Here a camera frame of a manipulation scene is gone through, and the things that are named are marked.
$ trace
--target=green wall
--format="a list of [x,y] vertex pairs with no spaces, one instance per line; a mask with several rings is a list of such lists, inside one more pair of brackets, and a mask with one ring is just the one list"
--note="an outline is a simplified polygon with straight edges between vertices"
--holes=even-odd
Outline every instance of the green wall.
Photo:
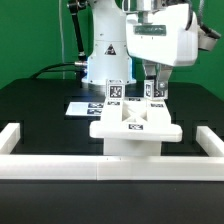
[[[199,0],[192,2],[197,11]],[[29,77],[47,65],[62,61],[58,5],[58,0],[1,0],[0,88],[15,79]],[[71,17],[66,7],[67,0],[62,0],[62,5],[65,61],[75,61],[77,48]],[[206,0],[204,21],[224,35],[223,8],[224,1]],[[81,11],[79,17],[84,47],[86,53],[90,54],[93,37],[91,10]],[[141,80],[141,61],[135,61],[137,78]],[[201,84],[224,100],[223,65],[224,37],[213,52],[200,52],[194,66],[174,69],[170,81]],[[62,77],[61,74],[50,76]]]

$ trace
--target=sticker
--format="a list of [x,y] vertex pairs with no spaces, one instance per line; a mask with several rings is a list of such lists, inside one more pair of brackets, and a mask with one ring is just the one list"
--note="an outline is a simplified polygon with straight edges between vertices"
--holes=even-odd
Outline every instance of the sticker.
[[121,103],[116,101],[109,101],[107,105],[119,106]]
[[154,97],[164,97],[164,95],[165,95],[164,91],[159,91],[159,90],[155,89]]
[[103,108],[103,103],[89,103],[88,108]]
[[143,125],[142,124],[129,124],[128,128],[130,130],[143,130]]
[[66,115],[68,116],[100,116],[104,104],[100,102],[71,102]]
[[101,115],[102,110],[101,109],[88,109],[87,114],[89,115]]
[[135,97],[129,98],[128,100],[129,101],[141,101],[140,98],[135,98]]
[[146,84],[145,85],[145,95],[148,96],[148,97],[151,97],[151,85],[149,84]]
[[122,86],[110,86],[110,98],[122,98]]
[[108,49],[107,49],[107,51],[105,52],[105,54],[106,54],[106,55],[116,55],[116,52],[115,52],[114,47],[113,47],[112,44],[108,47]]
[[164,107],[163,104],[151,103],[151,107]]

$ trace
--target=white frame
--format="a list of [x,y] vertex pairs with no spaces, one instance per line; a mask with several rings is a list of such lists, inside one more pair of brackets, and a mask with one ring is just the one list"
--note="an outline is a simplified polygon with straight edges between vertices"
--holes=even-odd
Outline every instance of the white frame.
[[224,181],[224,143],[208,127],[196,139],[210,157],[10,155],[19,138],[19,124],[0,133],[0,179]]

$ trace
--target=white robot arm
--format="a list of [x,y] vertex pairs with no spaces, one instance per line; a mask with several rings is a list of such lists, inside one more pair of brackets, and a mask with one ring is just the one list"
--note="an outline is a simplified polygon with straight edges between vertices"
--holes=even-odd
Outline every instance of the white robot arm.
[[167,99],[172,68],[193,65],[198,49],[212,50],[221,37],[202,23],[202,3],[199,22],[191,0],[124,0],[122,7],[128,52],[143,59],[151,100]]

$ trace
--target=black tabletop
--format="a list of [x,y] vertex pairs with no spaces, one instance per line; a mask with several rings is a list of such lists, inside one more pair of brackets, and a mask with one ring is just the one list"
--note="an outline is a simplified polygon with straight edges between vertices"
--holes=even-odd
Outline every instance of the black tabletop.
[[[142,96],[143,85],[127,91]],[[101,155],[102,140],[89,137],[98,117],[68,117],[71,101],[103,102],[73,80],[20,79],[0,90],[0,128],[21,124],[13,154]],[[224,102],[199,85],[170,83],[166,102],[180,143],[163,143],[163,155],[206,156],[196,127],[224,136]],[[0,181],[1,223],[222,223],[222,182]]]

